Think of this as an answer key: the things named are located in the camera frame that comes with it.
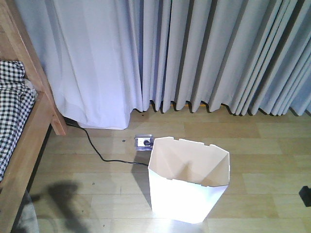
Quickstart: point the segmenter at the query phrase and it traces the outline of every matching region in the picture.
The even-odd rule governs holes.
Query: black object
[[[93,147],[93,149],[96,151],[96,153],[98,154],[98,156],[101,158],[101,160],[105,161],[105,162],[121,162],[121,163],[125,163],[125,164],[138,164],[138,165],[144,165],[144,166],[148,166],[148,164],[145,164],[145,163],[139,163],[139,162],[129,162],[129,161],[125,161],[125,160],[121,160],[121,159],[110,159],[110,160],[107,160],[107,159],[104,159],[104,157],[98,152],[98,150],[95,148],[94,144],[92,143],[91,141],[91,138],[88,134],[88,132],[86,131],[85,128],[82,128],[79,126],[79,124],[74,121],[74,120],[71,120],[69,118],[65,118],[65,122],[68,126],[72,126],[72,127],[75,127],[75,128],[78,128],[78,129],[81,129],[83,130],[86,135],[87,135],[87,138],[88,138],[88,141],[89,143],[91,144],[91,146]]]
[[[308,188],[308,186],[303,186],[299,191],[299,195],[306,207],[311,206],[311,188]]]

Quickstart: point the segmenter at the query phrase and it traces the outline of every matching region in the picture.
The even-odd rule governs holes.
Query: wooden bed leg
[[[66,135],[67,125],[65,123],[63,116],[59,113],[58,110],[54,112],[51,124],[56,135],[61,135],[61,136]]]

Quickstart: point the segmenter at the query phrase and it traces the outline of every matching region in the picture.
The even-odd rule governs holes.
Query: electrical outlet
[[[135,135],[135,149],[136,150],[152,150],[154,139],[155,138],[152,136],[152,134]]]

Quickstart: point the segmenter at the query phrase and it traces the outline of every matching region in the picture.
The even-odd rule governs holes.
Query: wastebasket
[[[201,142],[156,138],[148,171],[157,217],[199,223],[229,185],[229,152]]]

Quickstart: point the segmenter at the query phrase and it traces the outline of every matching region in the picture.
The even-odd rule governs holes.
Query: curtain fold
[[[124,129],[133,109],[311,109],[311,0],[16,0],[60,112]]]

